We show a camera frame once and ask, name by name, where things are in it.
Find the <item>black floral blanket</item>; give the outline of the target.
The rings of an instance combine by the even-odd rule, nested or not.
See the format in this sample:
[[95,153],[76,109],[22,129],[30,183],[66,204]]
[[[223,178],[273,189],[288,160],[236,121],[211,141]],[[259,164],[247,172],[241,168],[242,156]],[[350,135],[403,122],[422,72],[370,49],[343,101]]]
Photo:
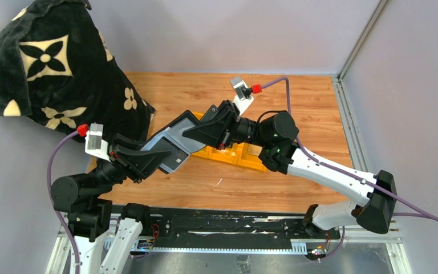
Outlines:
[[144,141],[153,107],[118,66],[89,1],[34,1],[0,32],[0,116],[70,134],[99,123],[103,138]]

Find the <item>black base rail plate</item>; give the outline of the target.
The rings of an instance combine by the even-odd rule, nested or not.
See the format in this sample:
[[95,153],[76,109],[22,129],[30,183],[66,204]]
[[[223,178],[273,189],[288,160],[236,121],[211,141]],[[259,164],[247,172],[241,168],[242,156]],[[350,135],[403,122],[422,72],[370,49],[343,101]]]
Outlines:
[[159,231],[156,248],[285,251],[292,249],[293,240],[340,239],[335,228],[327,232],[305,228],[302,213],[165,207],[151,207],[149,212]]

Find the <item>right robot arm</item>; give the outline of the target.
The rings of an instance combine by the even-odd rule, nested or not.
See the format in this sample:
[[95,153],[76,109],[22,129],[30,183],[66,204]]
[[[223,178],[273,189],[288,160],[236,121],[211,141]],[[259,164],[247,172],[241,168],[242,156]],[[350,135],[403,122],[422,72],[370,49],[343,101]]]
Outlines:
[[258,157],[269,171],[314,181],[348,198],[346,202],[309,206],[303,221],[306,236],[315,239],[331,228],[355,224],[386,234],[396,204],[393,174],[359,171],[315,156],[296,140],[298,134],[293,117],[285,110],[267,111],[251,120],[241,117],[229,100],[219,105],[211,119],[183,132],[184,137],[218,150],[232,143],[258,146]]

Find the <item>yellow three-compartment bin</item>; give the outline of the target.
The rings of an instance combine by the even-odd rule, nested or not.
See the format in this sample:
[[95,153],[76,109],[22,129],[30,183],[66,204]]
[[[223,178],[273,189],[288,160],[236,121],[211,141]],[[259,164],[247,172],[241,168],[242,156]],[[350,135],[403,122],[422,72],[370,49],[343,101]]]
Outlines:
[[217,150],[213,147],[206,146],[192,155],[242,168],[266,172],[267,168],[262,164],[256,154],[252,154],[250,147],[252,147],[252,145],[247,143],[233,143],[231,147],[224,150]]

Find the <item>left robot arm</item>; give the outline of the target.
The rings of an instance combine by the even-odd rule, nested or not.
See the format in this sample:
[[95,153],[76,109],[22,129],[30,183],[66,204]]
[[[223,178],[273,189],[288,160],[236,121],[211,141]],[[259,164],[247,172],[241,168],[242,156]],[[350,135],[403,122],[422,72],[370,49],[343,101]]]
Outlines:
[[139,142],[119,134],[108,143],[88,132],[85,141],[86,153],[101,158],[102,163],[87,174],[62,176],[49,183],[54,210],[68,217],[64,229],[75,260],[70,272],[122,273],[137,238],[151,235],[150,244],[146,246],[151,250],[163,228],[152,220],[147,205],[128,203],[118,218],[113,242],[104,254],[113,202],[100,196],[126,178],[140,183],[152,175],[171,152],[143,150]]

